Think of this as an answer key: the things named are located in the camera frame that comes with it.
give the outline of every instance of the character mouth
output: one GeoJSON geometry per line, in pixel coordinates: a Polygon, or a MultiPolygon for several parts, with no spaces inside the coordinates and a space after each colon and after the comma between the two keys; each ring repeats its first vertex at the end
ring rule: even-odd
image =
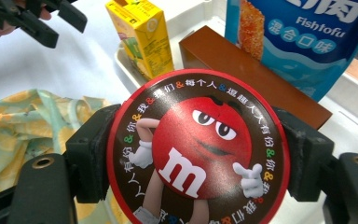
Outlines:
{"type": "Polygon", "coordinates": [[[214,155],[216,156],[226,156],[228,155],[228,153],[226,153],[225,151],[221,150],[220,148],[218,147],[213,147],[213,146],[210,146],[210,145],[207,145],[201,141],[197,141],[198,144],[200,144],[203,148],[205,148],[206,150],[208,150],[209,152],[212,152],[214,155]]]}

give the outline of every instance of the round lid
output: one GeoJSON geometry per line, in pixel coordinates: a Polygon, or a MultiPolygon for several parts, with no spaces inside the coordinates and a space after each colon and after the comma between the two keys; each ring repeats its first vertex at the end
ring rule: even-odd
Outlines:
{"type": "Polygon", "coordinates": [[[271,106],[241,80],[206,69],[144,84],[116,113],[107,146],[110,185],[134,223],[151,214],[160,223],[269,222],[289,170],[271,106]],[[196,202],[207,212],[193,214],[196,202]]]}

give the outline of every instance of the white surface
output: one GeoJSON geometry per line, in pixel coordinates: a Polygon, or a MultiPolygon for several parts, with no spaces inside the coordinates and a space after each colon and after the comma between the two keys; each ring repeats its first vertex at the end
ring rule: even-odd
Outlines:
{"type": "MultiPolygon", "coordinates": [[[[0,99],[38,88],[64,97],[88,95],[105,98],[112,104],[124,102],[136,90],[136,85],[119,59],[119,40],[104,7],[106,2],[79,0],[75,3],[89,19],[84,34],[54,16],[48,25],[60,34],[56,49],[41,46],[21,30],[1,37],[0,99]]],[[[218,33],[224,32],[221,21],[225,18],[226,1],[152,2],[164,9],[170,38],[175,43],[191,30],[200,28],[203,24],[196,22],[200,20],[218,33]],[[184,11],[187,20],[179,20],[178,16],[184,11]]],[[[172,44],[172,52],[176,68],[181,68],[176,44],[172,44]]],[[[321,132],[336,142],[335,155],[344,151],[358,152],[358,85],[342,77],[321,104],[334,113],[321,132]]],[[[317,203],[297,203],[286,196],[272,223],[322,223],[323,201],[323,195],[317,203]]]]}

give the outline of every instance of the cartoon arm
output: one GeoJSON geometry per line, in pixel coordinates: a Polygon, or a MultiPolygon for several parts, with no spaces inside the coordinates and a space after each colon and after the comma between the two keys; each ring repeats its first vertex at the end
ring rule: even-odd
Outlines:
{"type": "Polygon", "coordinates": [[[139,119],[136,122],[136,131],[139,134],[141,140],[139,140],[139,147],[135,153],[129,154],[129,160],[131,163],[141,168],[146,168],[153,163],[152,157],[152,140],[153,134],[150,131],[151,128],[157,128],[159,124],[158,119],[139,119]]]}
{"type": "Polygon", "coordinates": [[[232,168],[237,175],[242,176],[241,187],[246,198],[258,198],[263,195],[263,181],[260,175],[263,167],[260,164],[255,164],[252,170],[248,170],[234,162],[232,168]]]}

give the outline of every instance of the yellow juice carton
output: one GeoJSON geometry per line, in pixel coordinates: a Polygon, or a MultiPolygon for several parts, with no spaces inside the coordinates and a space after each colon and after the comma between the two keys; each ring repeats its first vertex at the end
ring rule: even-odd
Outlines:
{"type": "Polygon", "coordinates": [[[173,70],[164,12],[145,0],[106,4],[131,63],[147,79],[173,70]]]}

